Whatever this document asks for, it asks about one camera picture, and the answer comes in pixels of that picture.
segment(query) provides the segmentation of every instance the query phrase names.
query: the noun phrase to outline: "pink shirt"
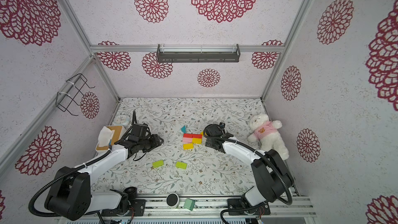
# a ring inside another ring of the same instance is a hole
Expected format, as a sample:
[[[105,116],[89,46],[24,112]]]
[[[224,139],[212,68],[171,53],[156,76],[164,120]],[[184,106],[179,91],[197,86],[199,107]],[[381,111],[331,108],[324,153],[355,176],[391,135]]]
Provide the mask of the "pink shirt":
[[[256,135],[256,137],[261,140],[263,137],[267,136],[268,134],[277,132],[278,130],[272,126],[272,122],[271,121],[267,121],[265,122],[262,126],[258,127],[255,131],[254,131],[254,135]]]

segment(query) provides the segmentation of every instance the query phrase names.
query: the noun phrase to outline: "yellow block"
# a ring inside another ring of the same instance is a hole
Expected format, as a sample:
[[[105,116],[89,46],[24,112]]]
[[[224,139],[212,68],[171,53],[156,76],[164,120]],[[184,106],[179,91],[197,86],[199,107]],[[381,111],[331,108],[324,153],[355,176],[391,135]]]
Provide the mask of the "yellow block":
[[[184,145],[183,145],[183,147],[184,147],[184,150],[193,149],[193,143],[190,143],[190,144],[184,144]]]
[[[202,144],[202,139],[201,138],[193,138],[192,143],[194,144]]]

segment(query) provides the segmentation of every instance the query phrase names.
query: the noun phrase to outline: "pink block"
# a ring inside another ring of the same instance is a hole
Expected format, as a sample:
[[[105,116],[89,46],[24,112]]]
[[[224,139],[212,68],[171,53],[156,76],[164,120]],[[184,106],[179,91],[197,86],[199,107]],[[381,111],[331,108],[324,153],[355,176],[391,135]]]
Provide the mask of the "pink block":
[[[182,138],[182,143],[183,144],[190,144],[190,143],[192,143],[192,138]]]

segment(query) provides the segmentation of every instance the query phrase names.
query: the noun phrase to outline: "white clock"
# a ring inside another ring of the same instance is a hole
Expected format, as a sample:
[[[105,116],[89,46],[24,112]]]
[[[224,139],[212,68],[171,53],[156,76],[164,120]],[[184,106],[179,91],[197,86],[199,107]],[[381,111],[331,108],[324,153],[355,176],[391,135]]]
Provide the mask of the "white clock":
[[[125,114],[116,115],[112,122],[112,125],[122,125],[126,129],[129,124],[130,124],[130,116]]]

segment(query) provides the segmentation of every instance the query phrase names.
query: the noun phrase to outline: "green block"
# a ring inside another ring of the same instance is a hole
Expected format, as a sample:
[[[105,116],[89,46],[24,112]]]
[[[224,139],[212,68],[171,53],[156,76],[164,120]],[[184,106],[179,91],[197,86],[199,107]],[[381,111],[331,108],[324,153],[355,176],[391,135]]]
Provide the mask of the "green block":
[[[156,161],[156,162],[153,162],[153,163],[152,163],[152,166],[153,166],[154,168],[161,167],[161,166],[163,166],[163,165],[164,165],[163,160],[159,160],[159,161]]]
[[[186,169],[187,168],[187,164],[183,163],[183,162],[177,162],[176,163],[176,167],[180,168],[180,169]]]
[[[187,198],[187,200],[184,203],[184,208],[192,211],[194,206],[195,206],[195,200]]]

